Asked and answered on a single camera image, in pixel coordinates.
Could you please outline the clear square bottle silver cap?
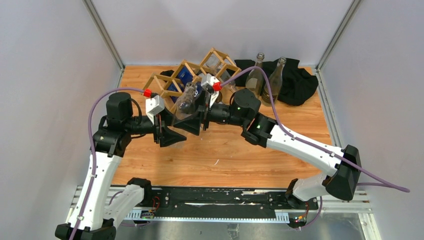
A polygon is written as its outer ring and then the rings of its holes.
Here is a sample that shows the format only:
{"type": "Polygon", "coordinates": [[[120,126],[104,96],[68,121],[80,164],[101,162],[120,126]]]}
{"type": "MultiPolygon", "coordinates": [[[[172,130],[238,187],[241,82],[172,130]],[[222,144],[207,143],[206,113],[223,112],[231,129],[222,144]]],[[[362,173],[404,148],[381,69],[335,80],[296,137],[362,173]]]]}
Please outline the clear square bottle silver cap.
{"type": "Polygon", "coordinates": [[[188,82],[185,85],[184,92],[175,102],[175,108],[172,111],[172,126],[175,127],[180,121],[190,117],[196,110],[195,97],[197,93],[197,85],[188,82]]]}

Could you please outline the clear bottle white label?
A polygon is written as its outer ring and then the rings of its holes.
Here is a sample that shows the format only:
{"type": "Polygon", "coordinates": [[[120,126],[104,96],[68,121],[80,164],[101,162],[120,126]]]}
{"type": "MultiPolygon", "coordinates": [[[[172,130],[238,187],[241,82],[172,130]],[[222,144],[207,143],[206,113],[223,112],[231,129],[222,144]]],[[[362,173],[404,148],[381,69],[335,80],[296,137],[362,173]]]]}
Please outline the clear bottle white label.
{"type": "Polygon", "coordinates": [[[277,60],[273,72],[268,77],[270,91],[268,90],[267,83],[264,83],[261,93],[261,102],[267,107],[271,106],[272,103],[275,103],[278,98],[283,84],[282,72],[286,62],[287,59],[285,57],[280,57],[277,60]]]}

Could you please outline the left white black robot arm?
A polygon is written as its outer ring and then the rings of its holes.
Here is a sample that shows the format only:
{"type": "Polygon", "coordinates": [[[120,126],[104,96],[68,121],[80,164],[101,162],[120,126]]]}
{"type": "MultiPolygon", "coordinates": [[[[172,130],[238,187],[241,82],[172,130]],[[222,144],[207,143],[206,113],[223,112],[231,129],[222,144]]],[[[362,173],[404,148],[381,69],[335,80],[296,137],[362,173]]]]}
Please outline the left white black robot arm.
{"type": "Polygon", "coordinates": [[[90,162],[78,202],[69,219],[59,224],[55,236],[61,240],[113,240],[117,229],[136,205],[153,201],[152,184],[144,178],[132,178],[124,190],[106,205],[115,172],[133,138],[153,135],[161,147],[187,138],[170,129],[171,113],[164,100],[149,89],[140,93],[147,98],[146,111],[134,116],[137,102],[132,88],[120,87],[103,94],[107,98],[106,115],[96,132],[88,129],[90,162]]]}

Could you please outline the clear bottle gold black label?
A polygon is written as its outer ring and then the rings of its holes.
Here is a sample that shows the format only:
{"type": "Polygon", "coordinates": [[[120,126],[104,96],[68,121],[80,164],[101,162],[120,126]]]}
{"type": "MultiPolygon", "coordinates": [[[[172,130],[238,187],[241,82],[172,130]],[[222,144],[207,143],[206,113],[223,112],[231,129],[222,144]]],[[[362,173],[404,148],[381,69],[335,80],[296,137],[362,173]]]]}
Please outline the clear bottle gold black label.
{"type": "MultiPolygon", "coordinates": [[[[263,52],[259,52],[256,56],[255,66],[258,68],[262,68],[263,61],[265,58],[265,54],[263,52]]],[[[245,87],[250,90],[257,99],[260,98],[262,85],[263,85],[263,75],[262,72],[255,68],[250,71],[249,75],[246,78],[245,87]]]]}

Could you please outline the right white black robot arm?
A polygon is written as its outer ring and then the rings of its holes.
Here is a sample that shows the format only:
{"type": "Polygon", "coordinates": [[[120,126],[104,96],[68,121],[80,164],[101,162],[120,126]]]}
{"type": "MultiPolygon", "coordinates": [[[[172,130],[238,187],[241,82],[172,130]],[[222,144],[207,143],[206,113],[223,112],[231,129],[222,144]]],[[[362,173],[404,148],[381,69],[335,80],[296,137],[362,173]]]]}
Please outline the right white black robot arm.
{"type": "Polygon", "coordinates": [[[359,165],[359,150],[352,145],[340,148],[282,130],[275,119],[259,112],[260,106],[261,102],[248,89],[233,93],[229,105],[212,103],[207,91],[197,99],[183,95],[175,103],[173,125],[194,135],[206,130],[210,122],[239,126],[241,136],[250,144],[288,153],[320,169],[318,175],[290,182],[285,201],[292,209],[325,195],[351,201],[360,171],[341,158],[359,165]]]}

